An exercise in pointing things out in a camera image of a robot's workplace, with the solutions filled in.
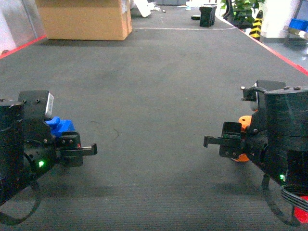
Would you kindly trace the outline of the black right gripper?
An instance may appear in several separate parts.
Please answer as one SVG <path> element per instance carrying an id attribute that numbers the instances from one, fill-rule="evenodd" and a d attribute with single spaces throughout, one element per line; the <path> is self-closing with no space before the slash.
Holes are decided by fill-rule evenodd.
<path id="1" fill-rule="evenodd" d="M 264 93 L 264 107 L 254 112 L 246 133 L 239 122 L 224 122 L 220 137 L 204 137 L 220 145 L 222 157 L 245 153 L 266 176 L 291 193 L 308 191 L 308 89 L 282 88 Z"/>

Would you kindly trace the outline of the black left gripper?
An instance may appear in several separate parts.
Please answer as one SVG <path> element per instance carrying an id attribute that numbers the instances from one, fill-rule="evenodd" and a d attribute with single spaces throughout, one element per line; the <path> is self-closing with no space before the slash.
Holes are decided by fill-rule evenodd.
<path id="1" fill-rule="evenodd" d="M 12 199 L 56 164 L 79 167 L 83 156 L 97 154 L 97 144 L 81 146 L 75 130 L 51 134 L 45 119 L 25 119 L 22 102 L 0 102 L 0 203 Z"/>

